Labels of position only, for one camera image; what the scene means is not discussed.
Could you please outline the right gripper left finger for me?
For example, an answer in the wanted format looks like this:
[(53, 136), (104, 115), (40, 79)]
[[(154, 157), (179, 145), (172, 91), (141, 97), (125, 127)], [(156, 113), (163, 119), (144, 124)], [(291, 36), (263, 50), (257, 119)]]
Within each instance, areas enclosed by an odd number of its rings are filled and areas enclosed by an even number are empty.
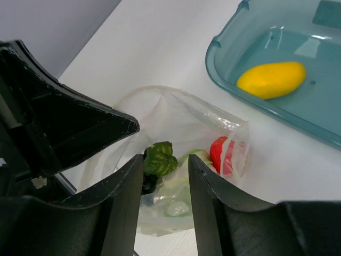
[(143, 156), (61, 202), (1, 198), (1, 255), (132, 255)]

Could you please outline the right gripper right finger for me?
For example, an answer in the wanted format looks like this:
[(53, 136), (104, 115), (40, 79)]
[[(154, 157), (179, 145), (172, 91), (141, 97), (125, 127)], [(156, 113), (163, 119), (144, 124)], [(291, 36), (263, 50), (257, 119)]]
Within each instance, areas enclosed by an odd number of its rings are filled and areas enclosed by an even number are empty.
[(199, 255), (340, 255), (339, 201), (256, 198), (189, 157)]

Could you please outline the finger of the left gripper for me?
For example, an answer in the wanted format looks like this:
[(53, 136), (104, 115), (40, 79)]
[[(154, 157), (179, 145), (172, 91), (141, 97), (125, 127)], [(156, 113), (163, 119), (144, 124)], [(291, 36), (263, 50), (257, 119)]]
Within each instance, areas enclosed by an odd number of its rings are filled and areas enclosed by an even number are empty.
[(72, 168), (139, 129), (133, 116), (60, 83), (22, 41), (1, 42), (1, 162), (16, 180)]

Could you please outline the red fake food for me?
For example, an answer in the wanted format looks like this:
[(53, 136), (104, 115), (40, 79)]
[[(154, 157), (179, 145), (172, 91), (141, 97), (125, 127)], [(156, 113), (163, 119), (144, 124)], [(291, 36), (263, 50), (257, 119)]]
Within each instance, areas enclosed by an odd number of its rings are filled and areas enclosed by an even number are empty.
[(228, 137), (216, 139), (209, 150), (213, 167), (220, 176), (232, 175), (241, 178), (249, 163), (249, 144)]

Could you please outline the dark blue fake food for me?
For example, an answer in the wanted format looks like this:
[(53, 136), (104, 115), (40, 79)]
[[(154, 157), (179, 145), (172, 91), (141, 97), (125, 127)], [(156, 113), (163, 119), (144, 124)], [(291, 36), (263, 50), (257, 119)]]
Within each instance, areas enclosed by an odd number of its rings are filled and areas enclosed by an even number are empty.
[(173, 155), (173, 144), (169, 141), (156, 142), (144, 150), (143, 183), (141, 195), (153, 193), (161, 183), (162, 177), (178, 167)]

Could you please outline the clear dotted zip bag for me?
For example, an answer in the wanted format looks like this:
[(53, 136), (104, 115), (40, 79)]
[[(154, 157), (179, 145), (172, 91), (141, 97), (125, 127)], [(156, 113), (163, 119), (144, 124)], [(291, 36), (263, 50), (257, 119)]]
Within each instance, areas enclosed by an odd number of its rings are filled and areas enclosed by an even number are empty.
[[(239, 139), (249, 144), (248, 122), (181, 90), (165, 86), (141, 87), (121, 98), (114, 107), (134, 116), (140, 131), (81, 164), (79, 169), (83, 175), (77, 185), (78, 191), (113, 174), (134, 155), (143, 153), (156, 142), (171, 142), (178, 162), (193, 149), (208, 152), (219, 137)], [(154, 201), (161, 183), (153, 193), (141, 197), (137, 232), (163, 236), (192, 229), (192, 214), (166, 217), (163, 205)]]

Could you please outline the yellow fake food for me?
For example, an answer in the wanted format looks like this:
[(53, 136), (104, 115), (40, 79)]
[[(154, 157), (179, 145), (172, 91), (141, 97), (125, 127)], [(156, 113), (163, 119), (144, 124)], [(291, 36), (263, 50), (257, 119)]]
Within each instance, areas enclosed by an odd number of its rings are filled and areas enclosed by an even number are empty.
[(267, 63), (244, 72), (236, 86), (263, 100), (282, 97), (296, 90), (306, 78), (304, 65), (296, 61)]

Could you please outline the green fake lettuce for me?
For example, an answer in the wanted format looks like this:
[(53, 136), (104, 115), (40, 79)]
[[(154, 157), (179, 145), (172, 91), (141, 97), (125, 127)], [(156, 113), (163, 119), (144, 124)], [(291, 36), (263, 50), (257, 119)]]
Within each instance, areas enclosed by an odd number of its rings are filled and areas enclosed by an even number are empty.
[(163, 205), (166, 217), (184, 217), (192, 214), (189, 185), (189, 156), (198, 156), (212, 171), (215, 171), (209, 153), (202, 149), (193, 149), (185, 153), (172, 173), (162, 177), (154, 201)]

